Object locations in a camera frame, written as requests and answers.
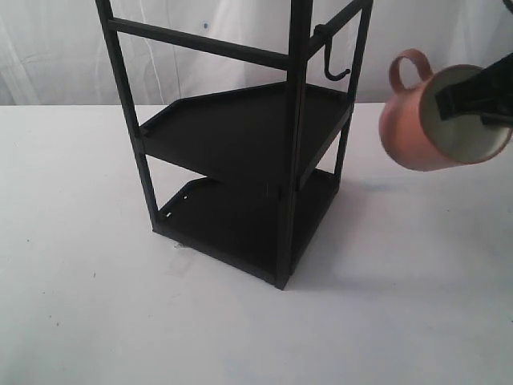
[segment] white backdrop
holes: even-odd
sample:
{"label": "white backdrop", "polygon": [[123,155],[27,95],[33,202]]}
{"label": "white backdrop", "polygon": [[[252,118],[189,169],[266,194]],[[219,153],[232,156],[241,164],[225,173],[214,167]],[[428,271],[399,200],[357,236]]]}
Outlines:
{"label": "white backdrop", "polygon": [[[313,26],[349,0],[315,0]],[[122,18],[285,53],[290,0],[112,0]],[[332,72],[349,66],[358,20],[335,38]],[[387,68],[400,51],[425,51],[435,70],[486,66],[513,51],[513,15],[501,0],[375,0],[358,99],[390,94]],[[179,97],[284,78],[284,73],[182,47],[122,36],[135,101]],[[324,79],[321,52],[309,81]],[[411,68],[406,75],[413,80]],[[118,103],[94,0],[0,0],[0,104]]]}

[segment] metal leg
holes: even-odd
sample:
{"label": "metal leg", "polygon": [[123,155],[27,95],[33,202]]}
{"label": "metal leg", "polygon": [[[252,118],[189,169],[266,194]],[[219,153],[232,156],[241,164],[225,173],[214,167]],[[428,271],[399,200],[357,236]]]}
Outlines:
{"label": "metal leg", "polygon": [[111,3],[109,0],[96,0],[96,6],[98,7],[99,19],[102,24],[105,43],[107,44],[112,69],[114,71],[119,98],[123,106],[123,113],[127,121],[128,134],[130,135],[131,146],[134,150],[135,162],[139,170],[139,178],[143,185],[144,198],[146,199],[147,209],[150,213],[151,225],[154,229],[158,225],[159,210],[151,182],[150,169],[147,165],[146,155],[143,150],[143,142],[140,139],[139,122],[137,121],[137,115],[135,113],[134,100],[131,95],[130,83],[128,82],[118,34],[110,30],[108,26],[109,20],[114,18]]}
{"label": "metal leg", "polygon": [[297,160],[301,142],[302,116],[308,65],[308,47],[313,0],[292,0],[289,30],[289,68],[285,109],[284,179],[278,206],[278,249],[276,287],[289,280],[296,207]]}
{"label": "metal leg", "polygon": [[[354,50],[353,66],[351,69],[351,79],[349,80],[349,89],[347,91],[349,100],[353,103],[356,98],[356,90],[358,88],[358,81],[360,79],[360,73],[362,71],[363,54],[366,48],[367,33],[369,31],[370,14],[372,12],[373,2],[362,8],[362,14],[360,16],[360,26],[358,27],[358,36],[356,40],[356,47]],[[349,117],[347,123],[341,130],[340,141],[338,142],[337,161],[335,163],[335,180],[337,184],[340,184],[342,165],[344,163],[345,148],[347,146],[347,139],[349,136],[349,127],[351,125],[351,119],[353,113]]]}

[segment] white table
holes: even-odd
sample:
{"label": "white table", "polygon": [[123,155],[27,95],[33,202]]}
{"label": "white table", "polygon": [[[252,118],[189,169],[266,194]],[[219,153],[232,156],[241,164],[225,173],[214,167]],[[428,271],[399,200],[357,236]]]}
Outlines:
{"label": "white table", "polygon": [[120,107],[1,107],[0,383],[511,384],[513,145],[410,172],[381,109],[280,292],[151,232]]}

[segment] mug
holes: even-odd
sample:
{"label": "mug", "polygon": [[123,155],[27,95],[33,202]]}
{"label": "mug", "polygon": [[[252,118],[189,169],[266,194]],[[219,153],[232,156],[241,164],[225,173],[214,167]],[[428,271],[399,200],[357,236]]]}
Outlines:
{"label": "mug", "polygon": [[[421,82],[406,88],[399,67],[409,59]],[[471,65],[448,67],[436,74],[418,50],[402,52],[390,65],[394,96],[379,119],[379,134],[387,154],[403,167],[433,171],[464,164],[478,164],[497,156],[508,144],[513,128],[485,126],[477,115],[442,120],[435,96],[444,87],[478,74]]]}

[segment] shelf rack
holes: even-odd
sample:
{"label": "shelf rack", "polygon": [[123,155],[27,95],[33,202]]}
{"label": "shelf rack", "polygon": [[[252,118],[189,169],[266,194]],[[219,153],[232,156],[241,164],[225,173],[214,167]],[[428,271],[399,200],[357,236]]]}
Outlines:
{"label": "shelf rack", "polygon": [[[109,0],[96,6],[153,231],[284,289],[340,186],[373,0],[353,0],[312,36],[313,0],[291,0],[287,55],[116,18]],[[308,61],[331,50],[358,13],[348,91],[306,84]],[[287,79],[181,99],[139,125],[118,33],[277,68]],[[328,73],[329,52],[325,59]],[[334,173],[316,169],[339,132]],[[147,156],[205,177],[159,209]]]}

